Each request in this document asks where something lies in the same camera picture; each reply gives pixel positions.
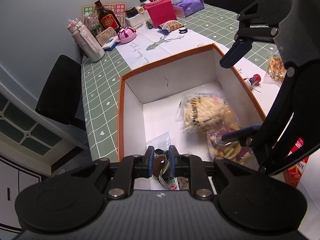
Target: white cup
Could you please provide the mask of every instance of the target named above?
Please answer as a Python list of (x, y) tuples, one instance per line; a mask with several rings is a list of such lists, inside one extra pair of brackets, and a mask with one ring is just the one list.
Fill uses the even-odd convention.
[(144, 8), (141, 7), (141, 6), (137, 6), (136, 9), (137, 9), (137, 11), (138, 11), (139, 13), (143, 13), (143, 12), (144, 12)]

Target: green checkered tablecloth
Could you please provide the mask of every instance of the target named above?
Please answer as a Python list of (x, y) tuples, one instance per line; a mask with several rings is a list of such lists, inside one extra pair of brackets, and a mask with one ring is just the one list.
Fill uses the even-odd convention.
[[(179, 18), (186, 28), (231, 48), (238, 30), (236, 14), (214, 6), (186, 18)], [(268, 58), (277, 52), (273, 44), (254, 43), (245, 58), (266, 70)], [(98, 62), (82, 66), (82, 91), (85, 123), (93, 160), (108, 157), (117, 161), (117, 120), (120, 76), (131, 69), (119, 52), (106, 52)]]

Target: tissue box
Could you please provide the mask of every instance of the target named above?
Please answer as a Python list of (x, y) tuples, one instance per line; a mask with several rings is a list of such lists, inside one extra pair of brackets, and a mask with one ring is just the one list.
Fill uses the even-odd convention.
[(178, 17), (188, 17), (195, 12), (204, 9), (203, 0), (183, 0), (173, 5), (174, 12)]
[(162, 0), (161, 2), (153, 5), (146, 4), (145, 7), (148, 10), (154, 27), (157, 27), (169, 20), (177, 20), (170, 0)]

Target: red gift box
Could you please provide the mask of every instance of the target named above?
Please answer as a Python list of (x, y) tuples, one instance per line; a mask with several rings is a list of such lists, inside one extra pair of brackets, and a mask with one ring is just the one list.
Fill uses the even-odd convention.
[(148, 10), (154, 27), (157, 27), (169, 20), (177, 20), (170, 0), (162, 0), (159, 3), (152, 5), (146, 4), (145, 6)]

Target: purple tissue box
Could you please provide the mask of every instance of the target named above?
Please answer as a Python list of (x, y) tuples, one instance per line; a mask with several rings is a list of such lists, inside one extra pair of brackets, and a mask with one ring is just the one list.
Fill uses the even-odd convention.
[(203, 0), (183, 0), (173, 5), (174, 12), (178, 17), (188, 17), (195, 12), (204, 9)]

